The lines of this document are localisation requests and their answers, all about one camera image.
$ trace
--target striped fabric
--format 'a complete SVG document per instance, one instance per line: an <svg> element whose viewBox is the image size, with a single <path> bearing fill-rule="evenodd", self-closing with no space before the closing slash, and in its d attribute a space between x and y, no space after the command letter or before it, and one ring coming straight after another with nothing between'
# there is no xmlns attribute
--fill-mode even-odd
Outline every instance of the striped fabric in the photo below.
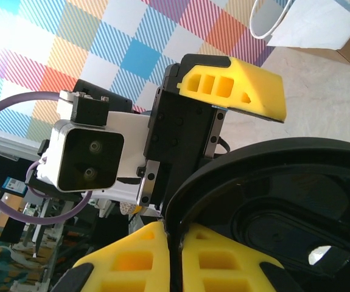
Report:
<svg viewBox="0 0 350 292"><path fill-rule="evenodd" d="M262 0L282 9L287 0ZM273 48L248 30L254 0L0 1L0 100L73 89L83 78L151 106L165 68L186 53L231 55L261 66ZM42 141L55 102L0 113L0 131Z"/></svg>

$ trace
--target purple cable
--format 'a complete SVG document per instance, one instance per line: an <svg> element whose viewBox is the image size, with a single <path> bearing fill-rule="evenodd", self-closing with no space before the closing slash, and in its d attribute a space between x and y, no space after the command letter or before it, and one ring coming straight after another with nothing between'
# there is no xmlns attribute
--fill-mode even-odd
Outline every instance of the purple cable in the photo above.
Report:
<svg viewBox="0 0 350 292"><path fill-rule="evenodd" d="M31 100L57 101L58 93L38 91L38 92L27 92L27 93L17 94L15 96L11 96L4 100L1 100L0 111L8 108L9 106L16 105L17 103L28 102ZM40 217L24 215L21 212L18 212L17 210L14 210L11 207L8 207L8 205L4 204L1 200L0 200L0 211L15 220L30 223L30 224L49 225L49 224L62 223L67 219L74 217L77 213L79 213L85 207L85 205L87 205L89 199L91 198L91 195L92 195L92 192L87 192L86 196L81 200L81 202L79 202L79 204L75 208L73 208L72 210L70 210L65 214L55 216L55 217L40 218Z"/></svg>
<svg viewBox="0 0 350 292"><path fill-rule="evenodd" d="M33 170L35 167L39 166L40 165L40 162L39 161L35 161L33 162L32 165L29 166L29 168L27 169L27 172L26 172L26 179L29 177L29 172L31 170ZM38 193L35 189L33 189L32 187L29 187L27 186L27 188L29 189L29 191L31 191L34 195L42 198L42 199L49 199L49 196L45 195L45 194L42 194L42 193Z"/></svg>

